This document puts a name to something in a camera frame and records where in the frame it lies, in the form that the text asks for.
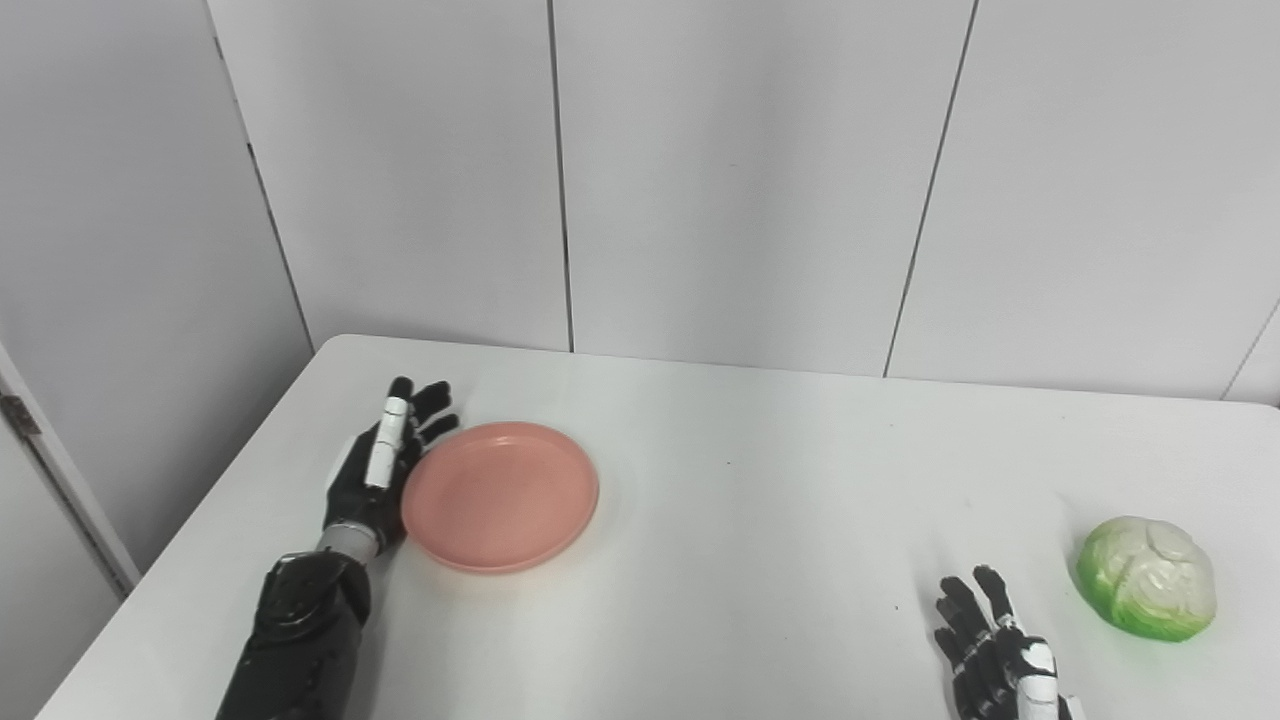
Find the cabbage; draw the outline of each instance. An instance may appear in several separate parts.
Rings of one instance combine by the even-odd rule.
[[[1208,556],[1171,523],[1102,523],[1085,538],[1075,571],[1080,593],[1098,615],[1135,635],[1181,642],[1217,612]]]

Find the white door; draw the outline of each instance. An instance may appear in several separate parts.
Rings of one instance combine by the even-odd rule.
[[[36,715],[119,606],[31,451],[0,419],[0,698]]]

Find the pink plate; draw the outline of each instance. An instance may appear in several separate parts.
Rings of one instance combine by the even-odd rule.
[[[586,528],[595,468],[568,437],[532,423],[493,423],[442,442],[404,488],[404,528],[431,557],[472,573],[549,560]]]

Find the white table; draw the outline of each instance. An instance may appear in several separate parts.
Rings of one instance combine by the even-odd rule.
[[[466,424],[567,432],[600,503],[529,571],[470,577],[413,546],[380,562],[351,720],[941,720],[934,588],[979,562],[1091,720],[1275,717],[1276,410],[347,336],[40,719],[212,717],[264,573],[315,542],[335,455],[401,373],[451,379]],[[1073,546],[1121,514],[1215,560],[1203,635],[1129,637],[1080,600]]]

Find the robotic hand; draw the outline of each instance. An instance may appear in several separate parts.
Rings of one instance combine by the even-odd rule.
[[[979,565],[973,579],[991,601],[995,629],[960,578],[942,579],[937,602],[946,628],[933,637],[955,673],[952,692],[961,720],[1084,720],[1074,697],[1057,694],[1057,666],[1044,638],[1023,633],[1005,580]]]
[[[381,420],[356,437],[329,486],[316,550],[282,557],[262,583],[253,630],[218,720],[340,720],[369,619],[365,565],[404,537],[401,497],[433,441],[458,427],[449,384],[417,395],[396,378]]]

